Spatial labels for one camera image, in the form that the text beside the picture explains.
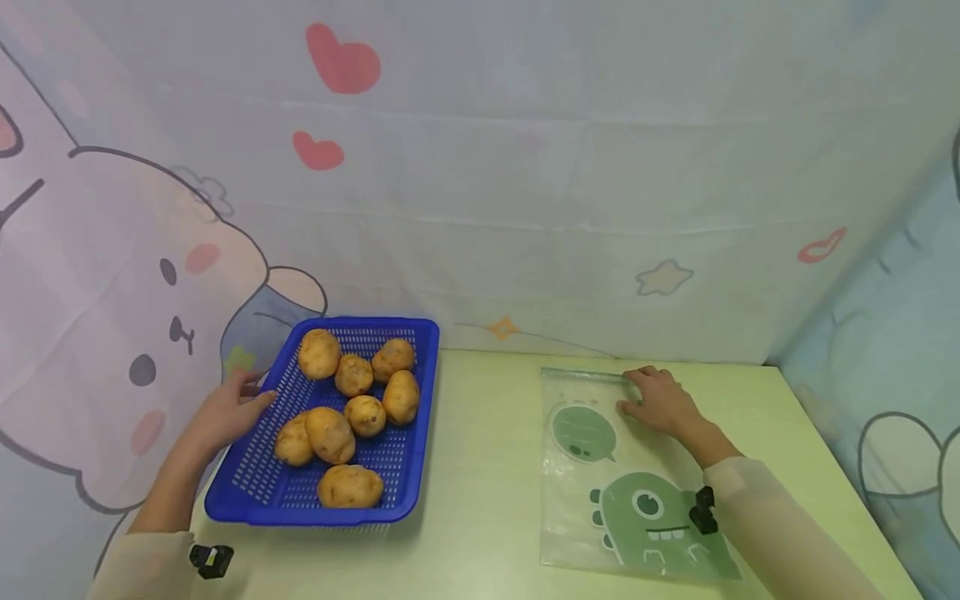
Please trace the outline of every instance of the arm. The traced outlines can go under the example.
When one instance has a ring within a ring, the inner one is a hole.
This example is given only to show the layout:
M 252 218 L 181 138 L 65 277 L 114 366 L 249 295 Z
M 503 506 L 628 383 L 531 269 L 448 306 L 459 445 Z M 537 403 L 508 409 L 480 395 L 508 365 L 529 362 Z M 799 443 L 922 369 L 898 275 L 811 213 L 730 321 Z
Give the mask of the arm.
M 849 556 L 760 461 L 744 458 L 669 371 L 623 373 L 642 402 L 619 408 L 680 442 L 713 488 L 720 528 L 775 598 L 882 598 Z
M 196 573 L 188 559 L 190 515 L 206 466 L 249 431 L 276 398 L 252 396 L 255 375 L 236 371 L 206 397 L 174 443 L 127 534 L 104 557 L 87 600 L 188 598 Z

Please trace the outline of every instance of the star print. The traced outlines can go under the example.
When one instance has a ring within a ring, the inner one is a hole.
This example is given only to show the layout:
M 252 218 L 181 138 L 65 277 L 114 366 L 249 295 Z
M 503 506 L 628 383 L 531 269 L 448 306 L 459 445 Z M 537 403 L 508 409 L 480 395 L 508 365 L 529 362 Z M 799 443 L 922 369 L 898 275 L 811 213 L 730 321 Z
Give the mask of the star print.
M 656 269 L 636 275 L 636 282 L 640 284 L 636 294 L 638 296 L 651 294 L 669 296 L 691 277 L 693 277 L 692 271 L 681 267 L 675 259 L 668 258 L 657 265 Z
M 496 323 L 487 325 L 487 329 L 489 329 L 501 342 L 515 333 L 520 332 L 519 327 L 514 325 L 514 323 L 510 320 L 510 317 L 504 317 Z
M 237 369 L 249 371 L 254 364 L 256 364 L 256 356 L 247 352 L 247 349 L 242 346 L 234 346 L 230 349 L 227 360 L 224 361 L 224 372 L 231 374 Z

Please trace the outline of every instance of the tabletop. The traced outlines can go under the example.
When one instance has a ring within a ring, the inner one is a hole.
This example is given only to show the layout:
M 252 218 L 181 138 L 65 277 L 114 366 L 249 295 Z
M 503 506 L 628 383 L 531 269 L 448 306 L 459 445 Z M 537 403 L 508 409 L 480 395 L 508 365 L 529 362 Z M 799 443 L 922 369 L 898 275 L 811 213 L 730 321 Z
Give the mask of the tabletop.
M 198 541 L 232 546 L 235 555 L 227 576 L 199 583 L 193 597 L 728 597 L 718 588 L 540 564 L 540 369 L 622 372 L 639 364 L 443 350 L 412 514 L 359 528 L 255 528 L 210 521 L 201 497 Z M 672 371 L 745 455 L 764 461 L 878 588 L 921 598 L 776 368 L 654 364 Z

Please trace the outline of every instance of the orange star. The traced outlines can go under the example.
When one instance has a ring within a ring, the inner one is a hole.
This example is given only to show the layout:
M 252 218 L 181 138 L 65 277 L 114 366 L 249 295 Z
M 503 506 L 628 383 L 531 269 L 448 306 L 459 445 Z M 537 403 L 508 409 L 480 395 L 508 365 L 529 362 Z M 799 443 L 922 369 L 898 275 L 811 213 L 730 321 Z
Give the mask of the orange star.
M 520 329 L 514 325 L 514 323 L 510 320 L 510 317 L 504 317 L 496 323 L 487 325 L 487 329 L 489 329 L 493 335 L 496 336 L 496 339 L 500 340 L 501 342 L 515 333 L 520 332 Z

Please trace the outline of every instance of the potato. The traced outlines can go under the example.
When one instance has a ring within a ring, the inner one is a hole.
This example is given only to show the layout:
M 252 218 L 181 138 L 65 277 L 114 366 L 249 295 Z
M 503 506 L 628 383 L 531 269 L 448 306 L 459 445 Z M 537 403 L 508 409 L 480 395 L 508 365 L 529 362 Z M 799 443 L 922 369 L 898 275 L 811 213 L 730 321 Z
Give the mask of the potato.
M 307 413 L 306 435 L 317 456 L 331 465 L 342 465 L 356 451 L 347 418 L 332 408 L 322 406 Z
M 414 368 L 414 347 L 399 338 L 388 340 L 383 348 L 373 355 L 372 366 L 373 379 L 387 383 L 395 372 L 410 371 Z
M 383 495 L 383 480 L 359 465 L 331 467 L 317 485 L 317 496 L 326 508 L 367 509 Z
M 387 420 L 394 425 L 405 425 L 414 419 L 418 408 L 420 386 L 414 374 L 409 371 L 395 372 L 383 393 L 383 410 L 387 411 Z
M 306 436 L 306 411 L 280 427 L 274 442 L 274 456 L 291 467 L 302 467 L 313 458 L 313 446 Z
M 344 417 L 361 438 L 372 438 L 383 431 L 387 424 L 387 412 L 380 400 L 373 396 L 357 396 L 344 407 Z
M 307 331 L 300 342 L 297 362 L 307 379 L 326 379 L 340 365 L 340 342 L 326 329 Z
M 373 368 L 356 354 L 344 354 L 340 357 L 340 366 L 337 367 L 333 382 L 344 396 L 360 396 L 373 385 Z

